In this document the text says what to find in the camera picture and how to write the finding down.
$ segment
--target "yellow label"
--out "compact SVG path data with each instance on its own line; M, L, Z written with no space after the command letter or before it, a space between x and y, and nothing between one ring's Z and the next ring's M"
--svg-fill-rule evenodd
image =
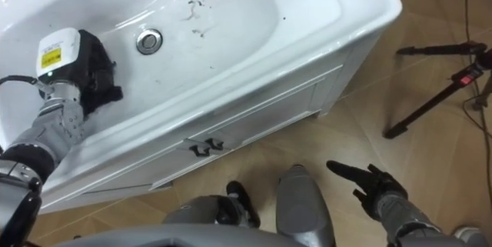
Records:
M53 51L47 52L41 58L41 68L47 68L62 60L62 49L57 48Z

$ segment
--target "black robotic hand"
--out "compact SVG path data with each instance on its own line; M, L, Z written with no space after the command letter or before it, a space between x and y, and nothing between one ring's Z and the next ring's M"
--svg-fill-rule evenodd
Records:
M354 195L361 201L364 211L374 220L380 221L377 210L379 199L388 193L408 199L407 190L388 172L382 172L370 164L367 170L349 166L335 161L327 161L326 166L342 178L355 182L363 192L354 190Z

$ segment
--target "cabinet handle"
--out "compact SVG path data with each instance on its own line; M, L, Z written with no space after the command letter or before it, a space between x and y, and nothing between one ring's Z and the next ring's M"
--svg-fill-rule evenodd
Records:
M223 142L219 142L219 143L215 144L214 139L207 139L207 140L205 140L205 143L209 144L210 148L212 148L212 150L218 150L218 151L224 150L224 143Z
M193 151L194 155L199 158L210 156L210 148L205 148L203 149L203 152L200 152L200 150L198 150L198 145L193 145L192 147L190 147L190 150Z

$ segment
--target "black tripod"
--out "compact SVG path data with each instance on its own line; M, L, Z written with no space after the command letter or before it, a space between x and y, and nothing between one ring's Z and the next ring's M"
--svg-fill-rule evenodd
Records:
M484 74L484 71L492 69L492 49L487 51L487 46L483 43L468 42L459 45L430 46L425 48L407 47L397 51L399 55L475 55L474 62L466 68L451 76L453 82L443 91L435 95L431 100L423 104L415 112L398 122L395 126L388 129L383 136L386 139L394 139L408 130L409 124L415 122L434 106L453 95L477 78ZM479 110L487 107L487 98L492 92L492 78L489 78L480 96L474 103L474 109Z

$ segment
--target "tiled floor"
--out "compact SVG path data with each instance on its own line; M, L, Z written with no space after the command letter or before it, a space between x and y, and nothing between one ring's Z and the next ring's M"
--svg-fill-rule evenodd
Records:
M275 183L296 162L317 179L339 246L384 246L381 225L371 221L351 195L354 185L324 167L327 159L336 159L360 167L379 165L403 183L411 200L445 232L459 225L478 225L492 241L484 137L460 110L461 102L471 96L469 88L401 137L391 141L381 137L388 123L440 91L450 74L465 63L451 56L395 57L398 48L408 45L465 40L464 0L402 1L403 14L381 37L329 115L307 118L276 132L179 178L168 191L42 215L31 239L52 245L74 235L159 223L182 202L224 193L232 179L243 182L250 192L263 220L261 228L274 231ZM491 28L492 0L470 0L472 39L492 43ZM492 108L487 114L492 126Z

